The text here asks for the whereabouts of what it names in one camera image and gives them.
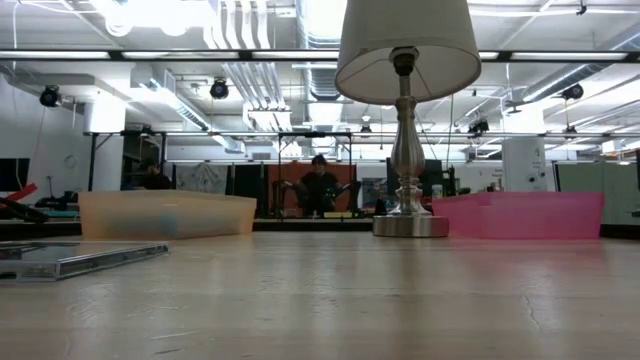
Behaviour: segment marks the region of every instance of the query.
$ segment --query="white lamp shade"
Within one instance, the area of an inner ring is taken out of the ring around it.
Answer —
[[[349,0],[337,89],[363,103],[393,105],[400,87],[389,55],[408,46],[420,53],[411,74],[418,102],[456,93],[480,76],[467,0]]]

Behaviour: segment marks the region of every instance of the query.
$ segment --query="table surface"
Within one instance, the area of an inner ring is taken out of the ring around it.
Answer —
[[[637,359],[640,243],[255,233],[0,285],[0,358]]]

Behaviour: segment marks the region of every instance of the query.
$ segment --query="silver lamp base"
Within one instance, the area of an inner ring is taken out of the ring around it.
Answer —
[[[373,235],[401,238],[449,236],[449,219],[430,215],[388,215],[373,218]]]

